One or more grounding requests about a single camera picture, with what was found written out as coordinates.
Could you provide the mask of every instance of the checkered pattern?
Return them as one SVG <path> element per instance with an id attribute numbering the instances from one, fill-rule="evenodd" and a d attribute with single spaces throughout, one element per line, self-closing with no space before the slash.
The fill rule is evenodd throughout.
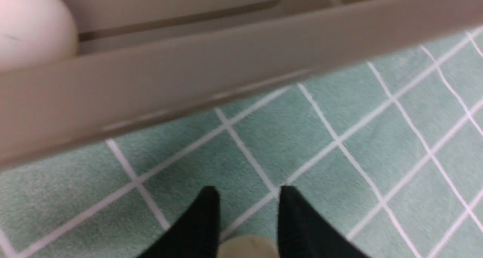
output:
<path id="1" fill-rule="evenodd" d="M 134 257 L 208 184 L 222 240 L 294 184 L 375 258 L 479 257 L 481 31 L 5 172 L 0 257 Z"/>

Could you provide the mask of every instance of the white grid lines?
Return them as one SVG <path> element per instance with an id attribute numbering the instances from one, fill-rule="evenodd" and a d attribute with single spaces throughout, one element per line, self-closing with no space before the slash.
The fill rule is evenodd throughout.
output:
<path id="1" fill-rule="evenodd" d="M 223 125 L 225 125 L 226 129 L 228 130 L 228 133 L 230 134 L 233 141 L 235 141 L 237 147 L 240 149 L 243 155 L 245 155 L 248 162 L 250 162 L 250 164 L 255 169 L 255 171 L 260 176 L 263 183 L 267 186 L 270 192 L 277 191 L 276 187 L 272 184 L 269 177 L 267 176 L 267 174 L 265 174 L 265 172 L 263 171 L 262 167 L 258 164 L 255 157 L 253 157 L 252 153 L 245 146 L 245 143 L 243 143 L 242 139 L 240 139 L 240 136 L 238 136 L 238 133 L 233 129 L 233 127 L 231 127 L 225 114 L 223 114 L 223 112 L 219 108 L 215 108 L 214 111 L 216 112 L 216 115 L 219 117 Z"/>
<path id="2" fill-rule="evenodd" d="M 478 110 L 483 107 L 483 100 L 478 101 L 473 108 L 471 108 L 470 113 L 474 114 L 475 112 L 478 112 Z M 445 144 L 450 141 L 450 139 L 453 138 L 455 133 L 459 131 L 468 121 L 468 117 L 464 116 L 462 117 L 453 127 L 450 129 L 434 146 L 431 148 L 431 151 L 433 154 L 437 153 Z M 366 226 L 372 219 L 373 217 L 376 216 L 376 214 L 381 210 L 382 206 L 385 203 L 388 203 L 389 200 L 391 200 L 398 192 L 400 189 L 402 189 L 415 175 L 419 170 L 421 170 L 426 163 L 430 160 L 430 155 L 426 154 L 421 160 L 419 160 L 416 165 L 401 179 L 396 186 L 391 189 L 391 191 L 388 192 L 388 194 L 383 198 L 383 203 L 379 203 L 376 207 L 374 207 L 372 210 L 369 211 L 369 213 L 362 219 L 360 220 L 354 228 L 349 232 L 347 235 L 348 239 L 354 238 L 358 232 L 360 232 L 364 226 Z"/>
<path id="3" fill-rule="evenodd" d="M 129 164 L 129 161 L 124 157 L 123 153 L 117 146 L 116 142 L 113 139 L 107 139 L 106 143 L 107 143 L 107 146 L 111 149 L 112 153 L 114 153 L 114 155 L 116 156 L 117 160 L 121 164 L 124 171 L 131 178 L 131 181 L 133 181 L 136 184 L 136 188 L 138 188 L 138 191 L 141 194 L 141 197 L 146 202 L 146 204 L 148 205 L 148 207 L 150 208 L 150 210 L 158 220 L 159 225 L 161 225 L 161 227 L 164 230 L 168 230 L 171 225 L 166 220 L 161 210 L 159 210 L 159 207 L 156 205 L 156 202 L 154 201 L 154 199 L 152 199 L 152 196 L 149 193 L 149 191 L 146 189 L 145 186 L 143 186 L 143 183 L 139 181 L 138 176 L 136 175 L 136 173 L 131 167 L 131 164 Z"/>
<path id="4" fill-rule="evenodd" d="M 481 33 L 483 28 L 478 28 L 473 32 L 473 36 L 476 36 Z M 459 43 L 457 43 L 454 47 L 452 47 L 447 53 L 445 53 L 438 61 L 436 64 L 432 64 L 429 66 L 427 69 L 422 71 L 418 76 L 416 76 L 409 84 L 404 86 L 400 91 L 395 93 L 393 95 L 394 98 L 398 98 L 405 93 L 407 93 L 409 90 L 414 88 L 417 84 L 419 84 L 421 81 L 423 81 L 426 77 L 428 77 L 431 72 L 433 72 L 437 66 L 440 64 L 444 63 L 447 61 L 449 58 L 454 56 L 456 53 L 458 53 L 466 44 L 470 42 L 469 38 L 464 38 L 461 40 Z M 356 133 L 360 129 L 362 129 L 364 126 L 369 124 L 375 117 L 378 115 L 382 114 L 385 109 L 387 109 L 391 104 L 393 100 L 388 99 L 384 101 L 380 106 L 378 106 L 375 110 L 367 114 L 365 117 L 363 117 L 359 122 L 354 124 L 354 126 L 350 127 L 345 133 L 343 133 L 340 137 L 339 140 L 342 142 L 346 139 L 348 139 L 352 134 Z M 483 106 L 483 100 L 480 100 L 478 103 L 476 103 L 471 112 L 476 112 Z M 454 134 L 461 128 L 463 127 L 464 124 L 466 124 L 466 121 L 468 120 L 467 117 L 461 118 L 452 129 L 450 129 L 445 136 L 443 136 L 432 148 L 433 152 L 437 152 L 440 150 L 452 137 Z M 313 158 L 311 158 L 309 161 L 307 161 L 305 164 L 303 164 L 301 167 L 299 167 L 293 174 L 291 174 L 287 178 L 287 184 L 293 183 L 298 177 L 300 177 L 302 174 L 304 174 L 307 170 L 309 170 L 313 165 L 315 165 L 319 160 L 325 157 L 329 152 L 331 152 L 335 147 L 337 147 L 337 142 L 333 141 L 331 142 L 328 146 L 326 146 L 323 150 L 321 150 L 319 153 L 317 153 Z M 368 212 L 368 214 L 360 220 L 353 228 L 352 230 L 347 234 L 347 239 L 351 240 L 353 239 L 372 219 L 373 217 L 376 216 L 377 213 L 379 213 L 379 210 L 383 208 L 387 202 L 397 194 L 397 192 L 402 189 L 413 177 L 416 175 L 417 172 L 428 162 L 430 159 L 429 155 L 425 155 L 421 160 L 416 163 L 416 165 L 410 170 L 404 177 L 401 179 L 396 186 L 394 186 L 389 193 L 383 197 L 382 202 L 379 202 L 376 207 L 374 207 L 372 210 Z"/>
<path id="5" fill-rule="evenodd" d="M 359 165 L 359 163 L 357 162 L 357 160 L 355 160 L 355 158 L 349 153 L 349 151 L 347 150 L 347 148 L 342 144 L 342 142 L 340 141 L 340 139 L 337 136 L 336 132 L 334 131 L 334 129 L 332 128 L 332 126 L 330 125 L 330 123 L 328 122 L 328 120 L 326 119 L 326 117 L 324 116 L 324 114 L 322 113 L 322 111 L 320 110 L 319 105 L 317 104 L 317 102 L 312 97 L 312 94 L 309 93 L 309 91 L 307 90 L 307 88 L 305 88 L 305 86 L 303 84 L 298 84 L 298 87 L 300 88 L 300 90 L 302 91 L 302 93 L 304 94 L 304 96 L 307 98 L 307 100 L 309 100 L 309 102 L 311 103 L 312 107 L 314 107 L 314 110 L 317 112 L 317 115 L 319 115 L 322 123 L 324 124 L 324 126 L 326 127 L 326 129 L 328 130 L 328 132 L 331 134 L 332 138 L 337 143 L 337 146 L 344 153 L 345 157 L 347 157 L 347 159 L 354 166 L 354 168 L 357 170 L 357 172 L 359 172 L 359 174 L 366 180 L 366 182 L 369 184 L 369 186 L 371 186 L 372 191 L 376 195 L 378 201 L 379 202 L 382 202 L 382 199 L 383 198 L 381 196 L 381 193 L 379 192 L 379 189 L 377 189 L 376 184 L 367 175 L 367 173 L 362 169 L 362 167 Z M 411 249 L 411 251 L 414 253 L 414 255 L 417 258 L 421 258 L 421 254 L 419 254 L 418 250 L 416 249 L 416 247 L 414 246 L 414 244 L 411 242 L 411 240 L 407 236 L 406 232 L 404 232 L 404 229 L 400 225 L 399 221 L 395 217 L 395 215 L 392 212 L 392 210 L 386 204 L 383 205 L 383 208 L 386 211 L 386 213 L 389 215 L 389 218 L 391 219 L 391 222 L 393 223 L 394 227 L 399 232 L 399 234 L 401 235 L 401 237 L 404 239 L 404 241 L 408 245 L 409 249 Z"/>
<path id="6" fill-rule="evenodd" d="M 466 32 L 466 35 L 468 35 L 468 38 L 471 41 L 471 43 L 473 44 L 473 46 L 476 48 L 476 51 L 483 57 L 483 53 L 481 52 L 480 47 L 478 47 L 478 45 L 476 44 L 476 42 L 474 40 L 474 38 L 477 36 L 477 34 L 475 34 L 475 33 L 470 34 L 470 33 Z"/>
<path id="7" fill-rule="evenodd" d="M 269 203 L 273 198 L 277 198 L 278 190 L 270 192 L 264 196 L 260 201 L 255 203 L 252 207 L 241 214 L 234 222 L 232 222 L 224 231 L 221 232 L 220 241 L 226 239 L 231 233 L 233 233 L 239 226 L 241 226 L 246 220 L 248 220 L 252 215 L 262 209 L 267 203 Z"/>
<path id="8" fill-rule="evenodd" d="M 266 97 L 264 97 L 261 100 L 259 100 L 258 102 L 256 102 L 254 105 L 248 107 L 246 110 L 242 111 L 240 114 L 238 114 L 235 117 L 233 117 L 232 119 L 230 119 L 229 123 L 234 124 L 234 123 L 242 120 L 247 115 L 250 115 L 252 112 L 255 112 L 256 110 L 258 110 L 258 109 L 264 107 L 265 105 L 267 105 L 272 100 L 274 100 L 274 99 L 278 98 L 279 96 L 283 95 L 283 93 L 285 93 L 286 91 L 288 91 L 288 88 L 282 88 L 282 89 L 279 89 L 279 90 L 276 90 L 276 91 L 270 93 Z M 192 151 L 196 150 L 198 147 L 200 147 L 204 143 L 208 142 L 210 139 L 214 138 L 215 136 L 217 136 L 219 133 L 221 133 L 225 129 L 226 129 L 225 126 L 222 125 L 222 126 L 219 126 L 216 129 L 212 130 L 211 132 L 205 134 L 203 137 L 196 140 L 192 144 L 186 146 L 183 150 L 179 151 L 178 153 L 173 155 L 171 158 L 168 158 L 162 164 L 158 165 L 157 167 L 154 167 L 152 170 L 150 170 L 146 174 L 138 177 L 138 182 L 143 183 L 144 181 L 148 180 L 150 177 L 154 176 L 155 174 L 157 174 L 158 172 L 160 172 L 164 168 L 168 167 L 170 164 L 176 162 L 180 158 L 183 158 L 185 155 L 187 155 L 187 154 L 191 153 Z M 112 193 L 109 196 L 107 196 L 106 198 L 104 198 L 102 201 L 99 201 L 98 203 L 96 203 L 95 205 L 90 207 L 89 209 L 87 209 L 84 212 L 77 215 L 77 217 L 73 218 L 72 220 L 69 220 L 64 225 L 58 227 L 57 229 L 55 229 L 53 232 L 51 232 L 47 236 L 45 236 L 45 237 L 41 238 L 40 240 L 31 244 L 28 248 L 26 248 L 22 252 L 20 252 L 17 255 L 17 258 L 27 258 L 27 257 L 33 255 L 37 251 L 41 250 L 42 248 L 44 248 L 48 244 L 55 241 L 60 236 L 64 235 L 65 233 L 67 233 L 71 229 L 74 229 L 75 227 L 77 227 L 78 225 L 80 225 L 81 223 L 86 221 L 92 215 L 95 215 L 100 210 L 106 208 L 111 203 L 113 203 L 114 201 L 116 201 L 119 198 L 121 198 L 122 196 L 124 196 L 126 193 L 128 193 L 129 191 L 134 189 L 136 186 L 137 185 L 136 185 L 135 182 L 131 182 L 131 183 L 126 184 L 121 189 L 115 191 L 114 193 Z"/>
<path id="9" fill-rule="evenodd" d="M 393 98 L 393 96 L 391 95 L 391 93 L 388 90 L 388 87 L 384 83 L 383 78 L 381 77 L 381 74 L 379 73 L 379 71 L 376 69 L 376 67 L 374 67 L 374 65 L 372 65 L 372 63 L 368 62 L 368 64 L 369 64 L 369 67 L 371 68 L 372 72 L 374 72 L 374 75 L 378 79 L 379 83 L 383 87 L 383 90 L 386 92 L 386 95 L 388 97 L 390 97 L 390 98 Z M 438 167 L 438 170 L 440 171 L 441 175 L 445 178 L 445 181 L 448 183 L 448 185 L 450 186 L 450 188 L 453 191 L 453 193 L 457 196 L 458 200 L 461 202 L 461 204 L 464 206 L 464 208 L 471 215 L 471 218 L 476 222 L 476 224 L 478 225 L 478 227 L 480 228 L 480 230 L 483 232 L 483 226 L 481 225 L 480 221 L 478 220 L 478 218 L 476 217 L 476 215 L 470 210 L 468 204 L 466 203 L 466 201 L 464 200 L 464 198 L 461 196 L 461 194 L 457 190 L 456 186 L 454 186 L 453 182 L 451 181 L 450 177 L 446 173 L 445 169 L 443 169 L 441 163 L 439 162 L 439 160 L 436 158 L 435 154 L 429 148 L 428 143 L 424 139 L 424 137 L 421 134 L 421 132 L 413 124 L 411 118 L 409 117 L 409 115 L 407 114 L 407 112 L 404 110 L 404 108 L 402 107 L 401 103 L 397 99 L 395 99 L 395 98 L 393 100 L 394 100 L 397 108 L 401 112 L 402 116 L 404 117 L 404 120 L 407 122 L 407 124 L 409 125 L 409 127 L 412 129 L 412 131 L 416 134 L 416 136 L 418 137 L 418 139 L 421 141 L 421 143 L 423 144 L 423 146 L 424 146 L 424 148 L 426 150 L 426 153 L 430 156 L 430 158 L 436 164 L 436 166 Z M 469 115 L 469 110 L 466 113 L 466 115 L 467 115 L 467 117 L 472 118 L 472 116 Z"/>
<path id="10" fill-rule="evenodd" d="M 0 229 L 0 248 L 3 250 L 6 258 L 16 258 L 17 252 L 15 251 L 12 243 L 8 240 L 7 235 Z"/>
<path id="11" fill-rule="evenodd" d="M 57 240 L 57 238 L 61 237 L 62 235 L 64 235 L 68 231 L 70 231 L 70 230 L 74 229 L 75 227 L 79 226 L 81 223 L 83 223 L 84 221 L 86 221 L 88 218 L 92 217 L 96 213 L 98 213 L 100 210 L 106 208 L 111 203 L 117 201 L 119 198 L 121 198 L 122 196 L 127 194 L 129 191 L 131 191 L 135 187 L 136 187 L 136 184 L 134 182 L 126 184 L 121 189 L 115 191 L 114 193 L 112 193 L 109 196 L 107 196 L 106 198 L 104 198 L 102 201 L 99 201 L 94 206 L 90 207 L 88 210 L 85 210 L 84 212 L 77 215 L 77 217 L 73 218 L 72 220 L 69 220 L 64 225 L 58 227 L 57 229 L 55 229 L 53 232 L 51 232 L 47 236 L 45 236 L 45 237 L 41 238 L 40 240 L 31 244 L 28 248 L 26 248 L 22 252 L 20 252 L 18 254 L 17 258 L 27 258 L 30 255 L 36 253 L 37 251 L 43 249 L 45 246 L 47 246 L 48 244 Z"/>
<path id="12" fill-rule="evenodd" d="M 429 52 L 428 49 L 426 49 L 426 47 L 424 46 L 421 46 L 421 49 L 433 60 L 435 61 L 433 55 L 431 55 L 431 53 Z M 448 83 L 448 81 L 446 80 L 441 68 L 438 66 L 437 67 L 437 71 L 438 71 L 438 74 L 440 76 L 440 79 L 443 81 L 443 83 L 445 84 L 445 86 L 448 88 L 448 90 L 453 94 L 453 96 L 458 100 L 459 104 L 463 107 L 464 111 L 465 111 L 465 114 L 466 114 L 466 117 L 471 121 L 471 123 L 473 124 L 473 126 L 478 130 L 478 132 L 480 132 L 481 134 L 481 137 L 483 137 L 483 132 L 481 131 L 481 128 L 480 126 L 476 123 L 476 121 L 474 120 L 473 116 L 471 115 L 470 111 L 468 110 L 468 107 L 466 106 L 466 104 L 463 102 L 462 98 L 459 96 L 458 93 L 456 93 L 456 91 L 450 86 L 450 84 Z M 478 219 L 478 217 L 476 217 L 476 215 L 473 213 L 473 211 L 469 208 L 468 204 L 466 203 L 466 201 L 464 200 L 464 198 L 461 196 L 461 194 L 459 193 L 459 191 L 457 190 L 456 186 L 454 186 L 454 184 L 452 183 L 450 177 L 448 176 L 448 174 L 445 172 L 445 169 L 443 169 L 442 167 L 442 164 L 440 163 L 440 161 L 435 157 L 434 154 L 431 155 L 431 158 L 433 159 L 433 162 L 436 164 L 436 166 L 438 167 L 438 169 L 440 170 L 441 174 L 443 175 L 443 177 L 445 178 L 445 180 L 448 182 L 450 188 L 452 189 L 452 191 L 454 192 L 454 194 L 457 196 L 458 200 L 462 203 L 462 205 L 465 207 L 466 211 L 469 213 L 469 215 L 471 216 L 471 218 L 475 221 L 476 225 L 478 226 L 478 228 L 480 229 L 480 231 L 483 232 L 483 225 L 481 225 L 481 222 L 480 220 Z"/>
<path id="13" fill-rule="evenodd" d="M 465 210 L 457 220 L 451 225 L 451 227 L 445 232 L 443 238 L 436 244 L 436 246 L 430 251 L 428 258 L 434 258 L 438 253 L 445 247 L 448 241 L 451 239 L 453 234 L 457 231 L 457 229 L 463 224 L 463 222 L 468 217 L 469 211 L 473 210 L 476 205 L 480 202 L 481 198 L 483 197 L 483 189 L 478 192 L 476 197 L 473 201 L 469 204 L 470 210 Z"/>

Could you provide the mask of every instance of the beige plastic tub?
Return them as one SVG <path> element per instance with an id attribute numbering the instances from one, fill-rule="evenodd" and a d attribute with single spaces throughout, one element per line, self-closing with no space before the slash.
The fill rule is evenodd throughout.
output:
<path id="1" fill-rule="evenodd" d="M 483 23 L 483 0 L 65 2 L 80 56 L 0 74 L 0 169 Z"/>

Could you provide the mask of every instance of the white plastic object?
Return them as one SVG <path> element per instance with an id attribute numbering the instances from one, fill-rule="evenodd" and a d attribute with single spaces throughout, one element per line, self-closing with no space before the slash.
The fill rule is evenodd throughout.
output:
<path id="1" fill-rule="evenodd" d="M 74 19 L 61 0 L 0 0 L 0 71 L 73 57 Z"/>

